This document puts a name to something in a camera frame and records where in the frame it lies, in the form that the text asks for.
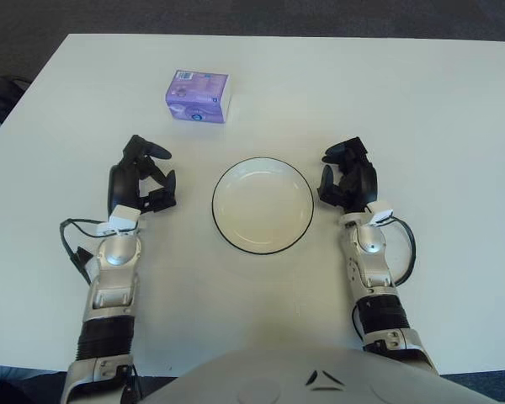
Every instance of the white plate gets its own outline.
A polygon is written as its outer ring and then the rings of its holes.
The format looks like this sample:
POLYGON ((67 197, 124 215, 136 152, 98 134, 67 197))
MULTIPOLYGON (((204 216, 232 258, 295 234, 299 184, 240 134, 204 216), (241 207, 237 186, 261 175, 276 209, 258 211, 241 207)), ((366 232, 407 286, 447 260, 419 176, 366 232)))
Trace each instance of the white plate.
POLYGON ((213 218, 233 246, 255 254, 277 253, 297 242, 311 224, 308 183, 280 160, 256 157, 226 171, 213 192, 213 218))

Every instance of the white connector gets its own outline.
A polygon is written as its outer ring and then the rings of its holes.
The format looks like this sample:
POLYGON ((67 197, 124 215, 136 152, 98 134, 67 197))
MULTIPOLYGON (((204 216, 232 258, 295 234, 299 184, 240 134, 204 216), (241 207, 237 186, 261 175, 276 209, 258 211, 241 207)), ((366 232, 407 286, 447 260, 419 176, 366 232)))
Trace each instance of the white connector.
POLYGON ((97 227, 97 233, 100 236, 109 234, 111 232, 117 233, 124 230, 136 228, 141 212, 138 209, 130 208, 128 206, 116 205, 109 221, 101 223, 97 227))

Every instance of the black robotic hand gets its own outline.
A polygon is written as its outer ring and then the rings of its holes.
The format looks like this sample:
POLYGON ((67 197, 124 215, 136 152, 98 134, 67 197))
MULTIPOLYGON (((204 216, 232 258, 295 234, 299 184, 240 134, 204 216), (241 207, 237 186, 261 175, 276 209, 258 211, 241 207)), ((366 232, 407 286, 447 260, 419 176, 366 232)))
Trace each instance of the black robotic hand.
POLYGON ((121 161, 110 169, 109 215, 116 205, 136 208, 141 213, 158 212, 176 205, 176 174, 172 170, 165 176, 152 157, 168 160, 172 154, 155 143, 133 135, 124 148, 121 161), (148 177, 152 177, 162 187, 141 197, 139 182, 148 177))

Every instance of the white table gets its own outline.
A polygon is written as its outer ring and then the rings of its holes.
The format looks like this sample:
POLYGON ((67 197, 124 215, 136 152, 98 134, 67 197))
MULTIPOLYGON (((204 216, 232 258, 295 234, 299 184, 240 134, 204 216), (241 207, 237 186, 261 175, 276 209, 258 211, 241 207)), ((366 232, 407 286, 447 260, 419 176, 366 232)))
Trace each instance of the white table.
MULTIPOLYGON (((106 219, 109 169, 135 133, 173 153, 160 167, 178 179, 178 206, 141 234, 142 374, 245 347, 360 347, 338 210, 315 193, 308 232, 267 257, 229 245, 210 214, 233 163, 277 157, 314 189, 323 151, 353 136, 416 234, 399 291, 439 371, 505 369, 505 43, 69 35, 0 129, 0 364, 74 360, 88 288, 58 224, 106 219), (227 124, 171 118, 176 69, 232 74, 227 124)), ((407 242, 386 235, 395 273, 407 242)))

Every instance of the robotic arm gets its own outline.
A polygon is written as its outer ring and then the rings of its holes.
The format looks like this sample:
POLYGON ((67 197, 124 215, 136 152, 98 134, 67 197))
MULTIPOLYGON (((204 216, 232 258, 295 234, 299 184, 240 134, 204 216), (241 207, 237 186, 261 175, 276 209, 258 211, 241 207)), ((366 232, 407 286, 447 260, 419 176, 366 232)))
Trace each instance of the robotic arm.
POLYGON ((342 206, 339 224, 345 268, 353 300, 363 325, 363 349, 387 358, 436 372, 417 334, 409 326, 396 282, 385 262, 385 237, 380 227, 390 223, 393 209, 377 201, 376 171, 358 137, 326 150, 322 159, 338 164, 343 173, 338 185, 326 165, 318 188, 320 200, 342 206))
MULTIPOLYGON (((229 353, 188 372, 143 402, 495 402, 438 377, 417 332, 410 328, 396 292, 407 276, 392 278, 380 229, 396 218, 387 203, 376 200, 376 172, 366 153, 359 138, 328 149, 323 161, 338 164, 343 177, 333 184, 332 169, 325 166, 318 189, 321 200, 345 210, 340 219, 344 267, 364 329, 365 352, 279 347, 229 353)), ((67 372, 61 404, 139 400, 130 355, 141 256, 137 224, 144 211, 175 205, 173 172, 164 176, 150 156, 170 158, 170 153, 133 136, 124 158, 110 171, 111 214, 108 222, 98 224, 96 236, 104 239, 97 252, 99 275, 90 286, 77 360, 67 372), (142 198, 138 182, 148 175, 162 188, 142 198)), ((64 222, 61 229, 74 222, 64 222)), ((82 249, 75 254, 70 248, 67 251, 82 273, 90 254, 82 249)))
MULTIPOLYGON (((134 135, 122 160, 110 169, 109 221, 99 223, 94 236, 103 238, 96 254, 99 274, 88 292, 77 360, 67 371, 62 404, 94 392, 118 391, 120 402, 136 402, 139 398, 133 386, 135 368, 130 354, 136 315, 136 270, 141 257, 138 220, 144 212, 176 205, 174 171, 165 176, 152 160, 171 156, 162 147, 134 135), (139 182, 148 176, 162 187, 141 197, 139 182)), ((63 228, 71 222, 75 220, 62 223, 62 240, 63 228)), ((88 283, 83 265, 90 258, 91 254, 81 248, 72 254, 72 261, 88 283)))

